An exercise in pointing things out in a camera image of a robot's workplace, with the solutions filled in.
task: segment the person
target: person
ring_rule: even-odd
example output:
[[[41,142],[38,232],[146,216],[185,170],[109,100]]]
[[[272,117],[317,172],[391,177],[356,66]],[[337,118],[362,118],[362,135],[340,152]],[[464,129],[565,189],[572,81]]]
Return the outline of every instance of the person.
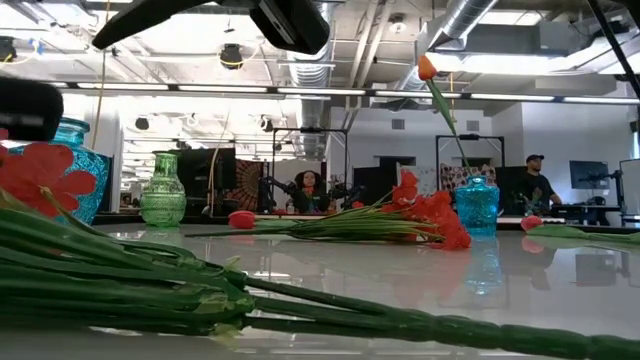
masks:
[[[322,176],[307,170],[295,177],[299,190],[293,198],[293,206],[299,214],[324,213],[329,208],[330,199],[322,187]]]
[[[528,202],[539,210],[549,210],[549,202],[561,205],[562,199],[551,187],[549,180],[542,174],[543,155],[529,155],[527,157],[527,173],[524,176],[522,191]]]

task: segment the orange tulip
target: orange tulip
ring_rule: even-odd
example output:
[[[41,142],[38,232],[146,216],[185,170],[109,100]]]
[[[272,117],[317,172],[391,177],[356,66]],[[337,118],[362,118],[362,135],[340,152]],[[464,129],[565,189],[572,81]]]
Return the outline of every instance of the orange tulip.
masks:
[[[433,66],[426,55],[420,56],[418,59],[418,76],[420,80],[427,81],[433,79],[438,74],[438,70]]]

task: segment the patterned fabric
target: patterned fabric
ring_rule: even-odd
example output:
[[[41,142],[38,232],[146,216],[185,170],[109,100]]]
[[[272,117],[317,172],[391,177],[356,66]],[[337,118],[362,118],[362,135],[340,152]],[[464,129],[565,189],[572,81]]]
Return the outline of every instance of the patterned fabric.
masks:
[[[407,170],[418,178],[418,194],[432,195],[437,190],[436,169],[429,166],[407,166],[398,164],[398,184],[401,181],[401,171]]]
[[[257,211],[263,166],[262,162],[236,160],[237,187],[226,197],[238,201],[238,210]]]
[[[487,177],[488,185],[496,184],[496,169],[493,166],[483,165],[482,168],[472,167],[471,174],[464,166],[449,166],[440,164],[440,188],[453,191],[460,186],[467,185],[467,177],[470,175],[483,175]]]

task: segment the ceiling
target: ceiling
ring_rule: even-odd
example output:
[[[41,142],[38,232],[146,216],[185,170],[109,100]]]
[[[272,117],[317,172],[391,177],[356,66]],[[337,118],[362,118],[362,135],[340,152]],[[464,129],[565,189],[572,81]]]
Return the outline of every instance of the ceiling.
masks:
[[[331,58],[326,63],[331,68],[328,85],[351,87],[349,75],[369,0],[331,1],[336,5],[331,21],[334,29],[330,42]],[[406,28],[396,33],[390,30],[391,23],[386,19],[374,21],[374,25],[383,26],[384,31],[375,49],[365,87],[401,79],[412,64],[414,42],[422,24],[443,15],[447,6],[446,0],[388,1],[390,13],[400,15]],[[14,37],[14,46],[18,50],[18,57],[13,63],[0,64],[0,75],[48,81],[99,81],[102,52],[90,45],[92,36],[103,26],[107,16],[113,17],[126,6],[123,4],[126,2],[114,1],[109,5],[113,11],[107,13],[104,1],[0,1],[0,36]],[[602,6],[607,12],[619,9],[609,1],[603,1]],[[572,20],[581,24],[589,21],[591,15],[584,0],[502,0],[480,23],[533,26],[542,18],[561,23]],[[374,32],[372,30],[369,48]],[[225,44],[240,45],[244,59],[241,69],[227,70],[220,63],[220,53]],[[287,60],[286,52],[271,46],[246,14],[235,10],[229,12],[213,5],[176,15],[128,38],[110,48],[105,59],[106,82],[292,85],[291,61]],[[436,79],[437,84],[442,89],[453,91],[604,95],[615,89],[611,75],[572,74],[552,79],[464,71],[441,75]],[[197,142],[204,146],[216,143],[215,138],[221,135],[224,139],[246,138],[256,143],[266,139],[267,144],[242,150],[246,156],[270,151],[268,141],[271,135],[264,133],[258,124],[262,117],[271,119],[276,126],[299,124],[296,120],[299,100],[122,98],[125,104],[129,104],[126,115],[121,115],[125,122],[125,137],[195,138],[200,139]],[[486,101],[461,101],[456,106],[487,111],[496,108],[495,103]],[[156,126],[152,122],[149,131],[137,130],[135,120],[141,116],[153,119]],[[282,150],[283,154],[298,151],[296,141],[299,139],[296,140],[295,134],[290,138],[294,143],[285,144],[287,148]],[[175,146],[168,140],[128,143],[125,150],[131,154],[148,152],[151,147]]]

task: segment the green glass vase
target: green glass vase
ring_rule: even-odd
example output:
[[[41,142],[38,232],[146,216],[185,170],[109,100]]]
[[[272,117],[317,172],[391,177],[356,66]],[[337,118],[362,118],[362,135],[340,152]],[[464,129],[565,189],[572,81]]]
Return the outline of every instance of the green glass vase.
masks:
[[[153,177],[142,191],[140,213],[149,225],[178,226],[184,217],[187,197],[178,179],[178,157],[169,153],[156,153]]]

